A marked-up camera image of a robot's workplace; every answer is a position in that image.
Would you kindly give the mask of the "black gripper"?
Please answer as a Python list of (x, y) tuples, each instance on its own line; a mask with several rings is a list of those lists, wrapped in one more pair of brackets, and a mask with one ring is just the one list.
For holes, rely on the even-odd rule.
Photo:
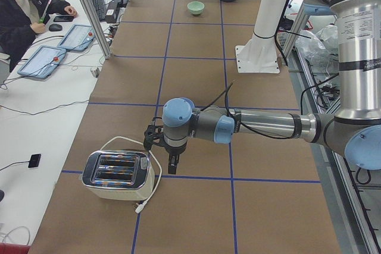
[(179, 163), (180, 154), (186, 149), (187, 140), (165, 140), (164, 148), (169, 153), (168, 157), (168, 173), (176, 174)]

